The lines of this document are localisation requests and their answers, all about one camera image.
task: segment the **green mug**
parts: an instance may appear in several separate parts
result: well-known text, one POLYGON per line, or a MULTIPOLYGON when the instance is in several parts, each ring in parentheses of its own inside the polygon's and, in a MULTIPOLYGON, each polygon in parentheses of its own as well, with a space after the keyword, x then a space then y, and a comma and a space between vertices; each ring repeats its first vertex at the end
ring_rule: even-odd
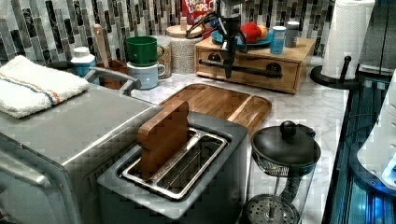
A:
POLYGON ((144 67, 157 63, 165 52, 163 46, 157 45, 157 38, 152 36, 134 36, 125 40, 127 61, 134 66, 144 67))

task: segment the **bottle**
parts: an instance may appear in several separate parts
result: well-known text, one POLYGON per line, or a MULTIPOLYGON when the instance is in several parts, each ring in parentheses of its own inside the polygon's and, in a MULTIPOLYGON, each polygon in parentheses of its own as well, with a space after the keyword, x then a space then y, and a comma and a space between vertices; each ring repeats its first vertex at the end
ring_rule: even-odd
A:
POLYGON ((298 36, 298 28, 300 23, 297 21, 288 21, 286 25, 286 39, 285 39, 285 47, 287 48, 295 48, 297 45, 297 36, 298 36))
MULTIPOLYGON (((90 67, 96 66, 95 56, 90 54, 90 50, 86 47, 74 49, 75 56, 71 60, 76 67, 76 75, 85 77, 90 72, 90 67)), ((99 85, 99 78, 93 81, 93 84, 99 85)))

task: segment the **kitchen towel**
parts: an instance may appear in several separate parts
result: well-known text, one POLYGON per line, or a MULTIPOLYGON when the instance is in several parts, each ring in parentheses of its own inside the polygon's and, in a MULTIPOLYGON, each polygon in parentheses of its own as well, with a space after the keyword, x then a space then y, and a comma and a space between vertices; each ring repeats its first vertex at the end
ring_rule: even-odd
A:
POLYGON ((346 79, 355 78, 356 68, 375 0, 337 0, 326 45, 321 74, 339 78, 344 58, 352 58, 346 79))
POLYGON ((17 56, 0 67, 0 111, 20 119, 86 91, 87 80, 17 56))

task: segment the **wooden box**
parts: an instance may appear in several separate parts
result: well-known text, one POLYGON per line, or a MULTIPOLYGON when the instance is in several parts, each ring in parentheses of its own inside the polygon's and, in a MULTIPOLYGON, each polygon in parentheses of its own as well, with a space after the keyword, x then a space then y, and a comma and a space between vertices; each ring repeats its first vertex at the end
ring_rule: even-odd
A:
POLYGON ((250 49, 248 53, 235 53, 234 66, 239 71, 232 71, 226 78, 222 67, 208 65, 209 61, 222 62, 219 45, 209 37, 195 45, 195 73, 203 77, 223 79, 265 89, 296 93, 306 75, 307 64, 310 63, 315 41, 299 38, 296 48, 284 48, 279 55, 271 54, 269 48, 250 49), (279 76, 273 77, 277 69, 279 76))
MULTIPOLYGON (((103 63, 98 63, 98 67, 105 67, 103 63)), ((123 74, 128 75, 128 67, 126 66, 125 63, 120 62, 118 60, 111 60, 108 61, 108 69, 116 71, 116 72, 121 72, 123 74)), ((117 81, 117 80, 112 80, 108 78, 102 78, 103 81, 103 86, 107 87, 111 90, 119 90, 122 85, 124 84, 123 82, 117 81)))

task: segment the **black lid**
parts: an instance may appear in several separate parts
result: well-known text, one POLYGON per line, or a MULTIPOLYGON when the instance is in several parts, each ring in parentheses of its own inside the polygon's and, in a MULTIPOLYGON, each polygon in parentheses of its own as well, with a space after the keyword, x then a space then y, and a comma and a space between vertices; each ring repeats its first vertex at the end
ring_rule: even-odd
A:
POLYGON ((318 143, 308 135, 309 129, 284 121, 280 126, 260 129, 252 136, 253 153, 264 160, 288 167, 315 164, 320 157, 318 143))

